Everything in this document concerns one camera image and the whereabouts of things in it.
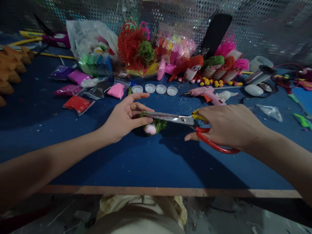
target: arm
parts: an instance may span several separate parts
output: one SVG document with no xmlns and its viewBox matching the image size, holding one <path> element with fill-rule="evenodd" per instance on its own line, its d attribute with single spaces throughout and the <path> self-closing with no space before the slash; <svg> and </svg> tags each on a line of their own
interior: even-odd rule
<svg viewBox="0 0 312 234">
<path fill-rule="evenodd" d="M 209 106 L 199 114 L 209 120 L 206 135 L 216 144 L 237 148 L 260 160 L 286 180 L 312 206 L 312 153 L 265 127 L 244 105 Z M 199 140 L 196 133 L 187 140 Z"/>
<path fill-rule="evenodd" d="M 147 97 L 147 93 L 129 95 L 116 105 L 106 123 L 94 132 L 0 164 L 0 212 L 37 192 L 94 151 L 119 141 L 136 127 L 150 124 L 152 118 L 136 117 L 142 110 L 153 110 L 133 102 Z"/>
</svg>

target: floor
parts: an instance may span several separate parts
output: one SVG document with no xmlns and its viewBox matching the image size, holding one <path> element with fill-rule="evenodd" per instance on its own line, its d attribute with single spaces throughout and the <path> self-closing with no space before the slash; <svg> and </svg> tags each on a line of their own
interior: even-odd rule
<svg viewBox="0 0 312 234">
<path fill-rule="evenodd" d="M 3 214 L 2 218 L 52 205 L 53 209 L 48 214 L 12 233 L 83 234 L 85 227 L 94 221 L 100 198 L 101 195 L 35 194 L 14 210 Z M 283 208 L 274 207 L 281 201 L 249 199 L 247 202 L 229 197 L 184 197 L 183 202 L 188 211 L 188 221 L 184 230 L 186 234 L 311 234 L 312 229 L 303 225 L 312 227 L 310 213 L 305 215 L 293 200 L 287 200 L 286 203 L 284 200 L 281 203 Z M 295 214 L 296 221 L 301 224 L 251 204 L 257 202 L 259 206 L 267 205 L 270 210 L 281 211 L 283 216 Z"/>
</svg>

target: left hand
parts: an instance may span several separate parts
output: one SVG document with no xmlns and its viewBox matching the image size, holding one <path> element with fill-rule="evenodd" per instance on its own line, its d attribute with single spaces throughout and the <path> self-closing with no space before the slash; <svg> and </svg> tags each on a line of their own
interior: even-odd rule
<svg viewBox="0 0 312 234">
<path fill-rule="evenodd" d="M 153 118 L 140 118 L 140 114 L 142 111 L 154 110 L 139 102 L 134 102 L 141 98 L 147 98 L 149 95 L 149 93 L 130 94 L 117 104 L 105 124 L 97 130 L 100 135 L 108 135 L 111 143 L 116 143 L 134 128 L 153 122 Z"/>
</svg>

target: orange yarn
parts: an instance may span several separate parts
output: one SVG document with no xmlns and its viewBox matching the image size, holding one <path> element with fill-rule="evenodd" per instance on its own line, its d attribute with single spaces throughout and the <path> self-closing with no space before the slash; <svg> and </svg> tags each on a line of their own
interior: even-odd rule
<svg viewBox="0 0 312 234">
<path fill-rule="evenodd" d="M 235 59 L 233 56 L 229 56 L 224 59 L 224 64 L 222 65 L 220 69 L 223 71 L 226 71 L 232 68 L 233 66 L 235 66 Z"/>
<path fill-rule="evenodd" d="M 173 70 L 173 75 L 172 77 L 170 77 L 168 82 L 171 82 L 180 72 L 186 72 L 188 68 L 192 68 L 196 65 L 202 66 L 203 64 L 204 64 L 204 59 L 201 55 L 197 55 L 195 57 L 191 57 L 191 58 L 184 60 L 184 62 L 180 66 L 176 67 Z M 199 73 L 200 73 L 200 70 L 198 70 L 195 76 L 201 79 L 201 76 L 199 75 Z"/>
<path fill-rule="evenodd" d="M 136 57 L 136 55 L 142 41 L 149 41 L 148 37 L 147 29 L 142 27 L 142 24 L 138 29 L 132 21 L 123 24 L 118 36 L 119 59 L 126 64 L 128 70 L 138 70 L 141 75 L 146 72 L 148 66 L 140 56 Z"/>
</svg>

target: red scissor handle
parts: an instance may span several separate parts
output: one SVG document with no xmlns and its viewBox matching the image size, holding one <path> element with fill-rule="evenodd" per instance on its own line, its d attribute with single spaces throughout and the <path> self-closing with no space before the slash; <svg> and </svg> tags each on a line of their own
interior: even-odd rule
<svg viewBox="0 0 312 234">
<path fill-rule="evenodd" d="M 240 152 L 240 150 L 238 149 L 225 149 L 222 148 L 221 146 L 217 145 L 216 143 L 212 142 L 208 137 L 206 137 L 203 133 L 209 132 L 210 128 L 200 128 L 200 127 L 196 127 L 195 132 L 196 135 L 203 141 L 205 142 L 207 145 L 209 145 L 210 147 L 212 147 L 213 149 L 221 152 L 221 153 L 225 153 L 225 154 L 236 154 L 238 152 Z"/>
</svg>

